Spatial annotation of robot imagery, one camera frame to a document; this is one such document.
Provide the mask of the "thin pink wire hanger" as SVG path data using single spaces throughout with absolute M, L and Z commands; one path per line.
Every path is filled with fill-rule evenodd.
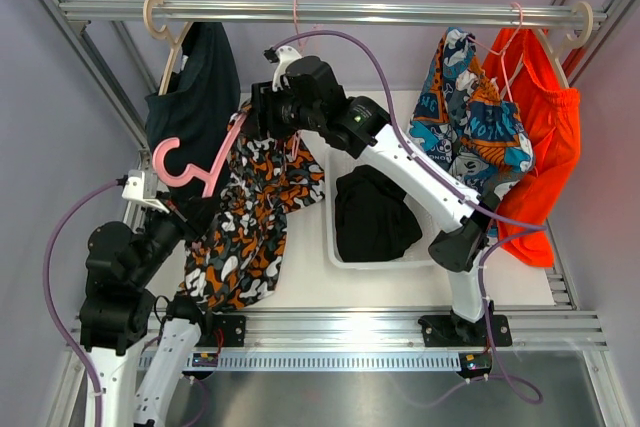
M 294 25 L 295 33 L 296 34 L 300 34 L 301 33 L 301 29 L 300 29 L 299 15 L 298 15 L 298 0 L 293 0 L 293 25 Z M 317 30 L 321 30 L 322 28 L 323 28 L 322 24 L 314 24 L 311 27 L 311 30 L 312 31 L 317 31 Z M 300 54 L 304 53 L 306 45 L 307 45 L 309 40 L 310 40 L 310 38 L 304 38 L 304 39 L 298 39 L 297 40 L 297 50 L 298 50 L 298 52 Z M 297 155 L 298 155 L 300 142 L 301 142 L 300 133 L 297 132 L 293 137 L 293 144 L 292 144 L 292 155 L 293 155 L 293 158 L 296 158 Z

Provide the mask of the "thick pink plastic hanger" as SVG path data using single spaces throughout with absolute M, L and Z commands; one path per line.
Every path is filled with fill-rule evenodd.
M 228 130 L 226 137 L 214 159 L 212 167 L 209 170 L 198 167 L 193 163 L 188 163 L 179 175 L 172 175 L 166 168 L 165 158 L 171 152 L 180 147 L 180 140 L 177 137 L 170 137 L 163 140 L 154 149 L 152 155 L 152 167 L 159 178 L 166 186 L 172 188 L 181 188 L 189 182 L 196 179 L 204 184 L 201 194 L 202 198 L 210 198 L 214 195 L 218 178 L 222 168 L 227 161 L 231 147 L 241 132 L 247 113 L 241 112 L 233 122 L 232 127 Z

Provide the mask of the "orange black camouflage shorts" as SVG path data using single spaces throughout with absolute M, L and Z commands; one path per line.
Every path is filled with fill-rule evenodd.
M 228 154 L 230 178 L 200 246 L 185 249 L 176 294 L 201 311 L 230 312 L 274 293 L 287 241 L 287 216 L 321 202 L 325 174 L 292 135 L 253 140 L 240 133 Z

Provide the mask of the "dark navy sport shorts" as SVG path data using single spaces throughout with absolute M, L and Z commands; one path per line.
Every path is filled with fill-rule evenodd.
M 152 155 L 160 142 L 177 137 L 180 147 L 165 158 L 169 173 L 179 175 L 188 163 L 209 170 L 239 100 L 239 77 L 224 26 L 194 23 L 182 45 L 181 70 L 172 73 L 167 93 L 146 97 L 145 129 Z M 220 197 L 230 176 L 226 161 L 212 197 Z M 202 198 L 204 184 L 194 179 L 184 187 L 168 188 L 178 199 Z

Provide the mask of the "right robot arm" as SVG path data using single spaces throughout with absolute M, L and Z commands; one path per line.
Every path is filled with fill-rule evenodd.
M 271 48 L 264 56 L 275 70 L 270 81 L 251 87 L 254 111 L 247 133 L 281 139 L 315 132 L 328 146 L 364 160 L 402 188 L 440 229 L 428 251 L 446 270 L 452 292 L 450 314 L 419 319 L 424 341 L 486 345 L 491 304 L 482 297 L 479 263 L 498 197 L 480 195 L 450 176 L 411 144 L 375 101 L 347 96 L 319 57 L 302 56 L 290 46 Z

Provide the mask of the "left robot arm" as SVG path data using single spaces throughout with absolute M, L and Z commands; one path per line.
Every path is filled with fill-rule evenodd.
M 140 232 L 112 221 L 89 237 L 80 344 L 94 389 L 91 423 L 163 425 L 191 350 L 222 342 L 212 315 L 193 298 L 175 295 L 152 363 L 143 381 L 135 380 L 156 304 L 147 286 L 180 242 L 203 239 L 217 203 L 215 198 L 176 201 L 169 212 L 151 212 Z

